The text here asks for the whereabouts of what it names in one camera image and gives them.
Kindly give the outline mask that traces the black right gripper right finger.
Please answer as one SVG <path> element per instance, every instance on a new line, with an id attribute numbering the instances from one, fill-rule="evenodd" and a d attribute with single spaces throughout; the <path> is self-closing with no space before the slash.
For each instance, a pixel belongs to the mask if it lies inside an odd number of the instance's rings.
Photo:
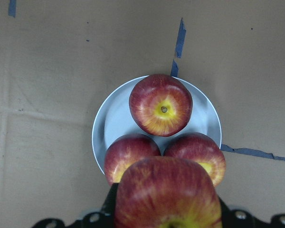
<path id="1" fill-rule="evenodd" d="M 285 213 L 275 214 L 269 222 L 264 222 L 242 209 L 230 209 L 219 198 L 221 224 L 219 228 L 285 228 Z"/>

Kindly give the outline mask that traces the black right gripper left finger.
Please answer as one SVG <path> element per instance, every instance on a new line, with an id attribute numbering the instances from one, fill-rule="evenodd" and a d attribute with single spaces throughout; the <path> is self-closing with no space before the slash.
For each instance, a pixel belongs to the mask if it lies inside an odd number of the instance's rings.
<path id="1" fill-rule="evenodd" d="M 46 218 L 38 221 L 33 228 L 113 228 L 114 211 L 118 183 L 114 183 L 105 198 L 99 211 L 89 212 L 82 218 L 75 220 L 70 225 L 58 218 Z"/>

